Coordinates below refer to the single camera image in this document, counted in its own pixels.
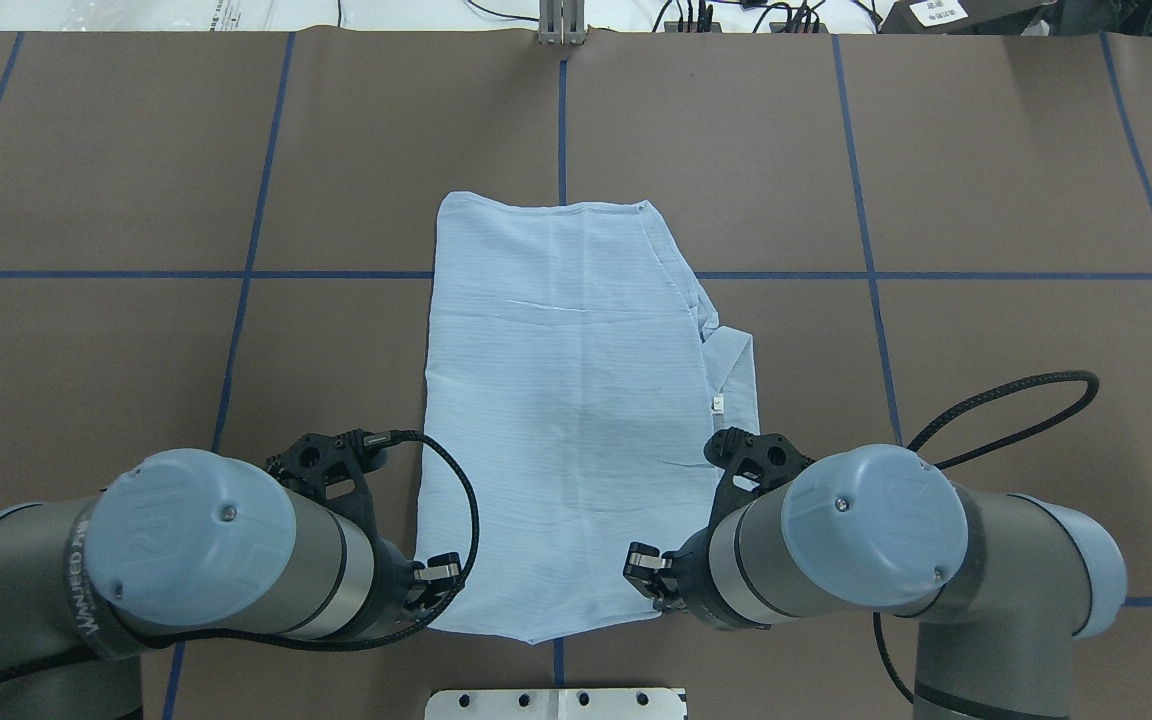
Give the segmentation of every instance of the screw hole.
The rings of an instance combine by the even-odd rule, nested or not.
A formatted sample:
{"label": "screw hole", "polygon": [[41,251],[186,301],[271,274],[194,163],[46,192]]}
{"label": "screw hole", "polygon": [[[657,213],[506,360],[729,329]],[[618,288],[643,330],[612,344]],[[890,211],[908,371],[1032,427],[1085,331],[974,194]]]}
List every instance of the screw hole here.
{"label": "screw hole", "polygon": [[312,468],[319,464],[319,448],[306,447],[301,452],[301,468]]}

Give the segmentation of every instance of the folded shirt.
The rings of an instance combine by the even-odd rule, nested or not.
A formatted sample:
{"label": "folded shirt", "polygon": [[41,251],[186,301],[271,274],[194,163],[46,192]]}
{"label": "folded shirt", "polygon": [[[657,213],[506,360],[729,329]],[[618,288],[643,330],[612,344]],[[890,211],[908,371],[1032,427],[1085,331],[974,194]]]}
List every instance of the folded shirt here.
{"label": "folded shirt", "polygon": [[[654,617],[630,541],[708,521],[717,429],[758,432],[753,340],[718,312],[649,202],[513,209],[453,192],[438,215],[425,432],[473,483],[477,564],[433,623],[538,643]],[[417,558],[458,548],[460,483],[426,450]]]}

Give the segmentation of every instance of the metal bracket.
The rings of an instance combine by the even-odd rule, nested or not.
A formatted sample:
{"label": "metal bracket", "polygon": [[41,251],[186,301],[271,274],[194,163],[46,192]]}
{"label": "metal bracket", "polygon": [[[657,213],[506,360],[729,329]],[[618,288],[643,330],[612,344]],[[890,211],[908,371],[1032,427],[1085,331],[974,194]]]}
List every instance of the metal bracket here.
{"label": "metal bracket", "polygon": [[705,460],[723,470],[708,511],[710,530],[718,528],[727,515],[783,486],[812,464],[785,435],[755,435],[742,429],[718,430],[705,444]]}
{"label": "metal bracket", "polygon": [[511,689],[441,691],[425,703],[425,720],[685,720],[682,688]]}
{"label": "metal bracket", "polygon": [[540,45],[585,44],[585,0],[540,0]]}

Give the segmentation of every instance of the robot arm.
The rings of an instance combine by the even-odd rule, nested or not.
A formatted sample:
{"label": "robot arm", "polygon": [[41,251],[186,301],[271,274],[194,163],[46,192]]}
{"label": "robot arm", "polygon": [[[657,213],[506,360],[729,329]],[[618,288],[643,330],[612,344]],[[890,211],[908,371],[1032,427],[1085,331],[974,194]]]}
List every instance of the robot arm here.
{"label": "robot arm", "polygon": [[718,629],[865,609],[919,621],[915,720],[1069,717],[1071,642],[1112,624],[1126,566],[1101,525],[1030,497],[952,484],[873,445],[810,462],[781,435],[722,430],[708,526],[635,543],[626,577]]}
{"label": "robot arm", "polygon": [[141,717],[137,655],[177,639],[362,650],[399,620],[427,623],[470,568],[456,553],[412,562],[376,531],[362,475],[403,439],[306,435],[266,470],[160,452],[99,497],[0,511],[0,670],[106,660],[1,684],[0,717]]}

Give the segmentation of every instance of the metal stand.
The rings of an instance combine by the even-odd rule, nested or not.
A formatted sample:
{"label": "metal stand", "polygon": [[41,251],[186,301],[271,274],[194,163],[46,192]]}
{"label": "metal stand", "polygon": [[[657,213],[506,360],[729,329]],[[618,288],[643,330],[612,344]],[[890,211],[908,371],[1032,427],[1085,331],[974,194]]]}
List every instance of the metal stand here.
{"label": "metal stand", "polygon": [[585,44],[585,0],[540,0],[540,45]]}

